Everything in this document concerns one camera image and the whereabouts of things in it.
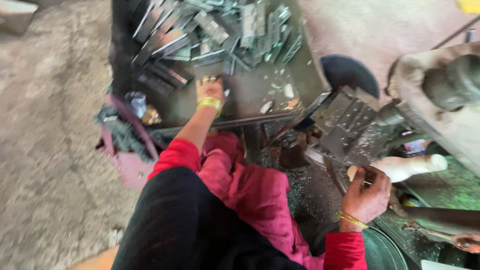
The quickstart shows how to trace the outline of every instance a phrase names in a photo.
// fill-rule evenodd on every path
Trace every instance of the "dusty floor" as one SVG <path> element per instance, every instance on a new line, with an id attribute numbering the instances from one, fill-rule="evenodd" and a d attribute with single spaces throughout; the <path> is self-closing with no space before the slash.
<path id="1" fill-rule="evenodd" d="M 300 1 L 315 51 L 363 61 L 381 87 L 398 56 L 433 47 L 473 16 L 452 0 Z M 105 249 L 109 228 L 125 226 L 133 211 L 138 192 L 93 151 L 92 117 L 110 81 L 109 5 L 64 1 L 40 10 L 22 37 L 0 34 L 5 269 L 65 269 Z"/>

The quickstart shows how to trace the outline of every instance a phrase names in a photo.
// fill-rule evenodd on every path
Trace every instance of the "woman's right hand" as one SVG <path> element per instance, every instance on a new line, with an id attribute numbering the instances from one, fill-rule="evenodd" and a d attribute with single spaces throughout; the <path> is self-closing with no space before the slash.
<path id="1" fill-rule="evenodd" d="M 202 80 L 197 80 L 195 84 L 197 86 L 197 103 L 207 97 L 218 99 L 222 105 L 225 103 L 221 78 L 204 76 Z"/>
<path id="2" fill-rule="evenodd" d="M 366 171 L 375 175 L 375 179 L 369 188 L 363 189 Z M 343 199 L 342 211 L 364 224 L 370 222 L 386 211 L 391 188 L 390 177 L 383 171 L 372 166 L 359 168 Z M 350 221 L 340 221 L 340 232 L 361 232 L 362 229 Z"/>

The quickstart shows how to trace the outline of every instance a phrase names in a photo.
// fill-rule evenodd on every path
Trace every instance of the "yellow bangle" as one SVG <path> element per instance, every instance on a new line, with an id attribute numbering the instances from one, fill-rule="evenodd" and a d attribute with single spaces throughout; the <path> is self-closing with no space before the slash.
<path id="1" fill-rule="evenodd" d="M 216 98 L 206 97 L 206 98 L 201 99 L 198 102 L 197 110 L 202 105 L 208 105 L 208 106 L 214 107 L 217 111 L 217 114 L 216 114 L 215 118 L 218 118 L 220 116 L 220 114 L 222 113 L 222 103 Z"/>
<path id="2" fill-rule="evenodd" d="M 336 216 L 339 220 L 344 219 L 348 220 L 351 223 L 357 224 L 358 226 L 362 227 L 363 229 L 368 229 L 368 226 L 362 223 L 360 220 L 348 215 L 347 213 L 344 213 L 342 211 L 338 211 L 336 213 Z"/>

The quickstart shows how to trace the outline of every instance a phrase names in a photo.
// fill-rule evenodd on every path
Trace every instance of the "metal rod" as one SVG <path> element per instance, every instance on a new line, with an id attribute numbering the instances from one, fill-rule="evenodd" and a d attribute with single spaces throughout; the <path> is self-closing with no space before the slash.
<path id="1" fill-rule="evenodd" d="M 469 22 L 468 24 L 464 25 L 462 28 L 460 28 L 459 30 L 457 30 L 455 33 L 451 34 L 449 37 L 447 37 L 445 40 L 443 40 L 442 42 L 440 42 L 437 46 L 431 48 L 431 49 L 438 49 L 440 48 L 441 46 L 445 45 L 445 43 L 447 43 L 448 41 L 452 40 L 454 37 L 460 35 L 461 33 L 465 32 L 466 30 L 468 30 L 470 28 L 470 26 L 474 25 L 476 22 L 480 21 L 480 15 L 478 15 L 477 17 L 475 17 L 475 19 L 473 19 L 471 22 Z"/>

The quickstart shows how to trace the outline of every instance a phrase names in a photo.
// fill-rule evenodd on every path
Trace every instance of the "red sleeve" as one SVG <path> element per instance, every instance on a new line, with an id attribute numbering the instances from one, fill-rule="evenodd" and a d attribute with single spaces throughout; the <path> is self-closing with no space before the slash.
<path id="1" fill-rule="evenodd" d="M 174 167 L 187 167 L 194 173 L 200 170 L 200 154 L 192 142 L 185 139 L 174 139 L 160 154 L 148 180 L 159 172 Z"/>
<path id="2" fill-rule="evenodd" d="M 325 270 L 366 270 L 361 233 L 329 233 L 325 242 Z"/>

